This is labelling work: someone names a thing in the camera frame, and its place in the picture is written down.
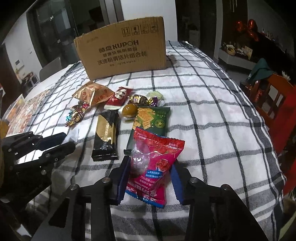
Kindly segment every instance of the plaid tablecloth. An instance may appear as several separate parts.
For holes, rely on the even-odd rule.
[[[165,70],[122,74],[96,82],[114,91],[128,85],[137,94],[161,92],[165,105],[171,108],[167,136],[186,141],[179,162],[207,184],[230,184],[268,238],[276,240],[283,213],[284,176],[263,119],[239,87],[199,49],[167,42],[166,54]],[[74,65],[47,94],[28,125],[27,131],[43,137],[78,133],[75,152],[58,163],[52,173],[52,186],[32,200],[28,209],[46,215],[70,184],[92,185],[120,165],[132,123],[120,121],[119,160],[103,162],[93,162],[91,158],[102,107],[89,111],[73,130],[65,127],[69,108],[77,104],[71,95],[87,81],[84,67]],[[20,162],[40,155],[41,151],[32,152]],[[166,178],[167,205],[163,209],[127,194],[121,205],[111,207],[117,240],[184,239],[189,206],[178,203],[169,175]],[[90,240],[90,205],[87,209],[86,239]]]

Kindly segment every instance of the glass door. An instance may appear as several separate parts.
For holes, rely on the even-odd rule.
[[[104,16],[105,2],[100,0],[69,0],[73,18],[79,35],[88,33],[109,24],[109,19]]]
[[[79,61],[74,45],[77,30],[68,0],[47,0],[36,8],[41,45],[48,62],[61,56],[66,64]]]

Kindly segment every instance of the candy wrapper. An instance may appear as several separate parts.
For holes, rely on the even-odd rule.
[[[94,161],[116,160],[116,138],[118,128],[118,110],[99,114],[92,158]]]
[[[69,114],[66,117],[66,126],[70,127],[73,124],[81,121],[84,117],[86,109],[89,108],[89,104],[79,101],[78,105],[74,105],[70,108]]]
[[[185,141],[160,137],[141,128],[134,132],[131,174],[126,193],[157,207],[165,205],[162,179],[184,149]]]
[[[165,101],[163,95],[159,91],[152,91],[146,94],[149,106],[164,106]]]
[[[108,110],[119,109],[124,104],[126,98],[130,95],[132,90],[133,88],[128,86],[119,87],[119,89],[107,101],[104,108]]]
[[[148,102],[148,99],[146,96],[134,94],[129,96],[128,104],[147,106],[148,105],[147,102]]]
[[[137,116],[133,122],[126,150],[123,151],[124,154],[131,154],[131,150],[134,146],[133,133],[137,126],[154,134],[165,136],[169,112],[170,107],[139,107]]]
[[[113,94],[114,92],[108,87],[89,81],[80,87],[72,97],[93,107],[95,104],[107,101]]]

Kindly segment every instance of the cracker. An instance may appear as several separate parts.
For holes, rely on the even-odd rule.
[[[144,130],[146,130],[146,129],[150,128],[150,127],[151,127],[151,123],[150,123],[149,120],[143,122],[143,129]]]
[[[139,123],[139,122],[137,122],[136,120],[133,122],[133,129],[135,130],[136,129],[136,127],[141,127],[141,123]]]
[[[143,122],[145,121],[151,121],[154,118],[152,116],[150,116],[148,113],[146,113],[145,111],[141,111],[137,114],[138,117],[140,117],[142,119]]]
[[[141,112],[141,111],[145,111],[145,112],[154,112],[154,110],[150,109],[150,108],[139,108],[138,109],[138,112]]]

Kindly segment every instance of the cardboard box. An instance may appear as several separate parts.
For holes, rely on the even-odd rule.
[[[166,68],[162,17],[110,24],[79,36],[74,43],[90,80]]]

